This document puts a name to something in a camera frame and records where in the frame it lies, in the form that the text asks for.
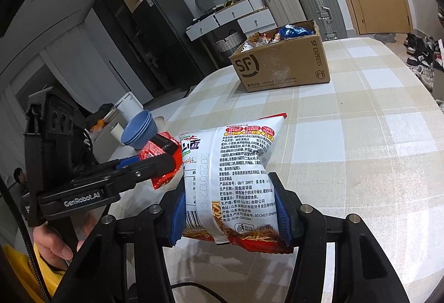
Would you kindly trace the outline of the person's left hand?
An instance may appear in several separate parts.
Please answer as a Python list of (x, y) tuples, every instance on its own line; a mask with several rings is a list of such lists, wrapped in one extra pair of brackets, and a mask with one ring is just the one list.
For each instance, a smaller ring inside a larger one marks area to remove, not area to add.
[(74, 256), (72, 249), (46, 223), (35, 227), (32, 233), (41, 258), (49, 266), (65, 271)]

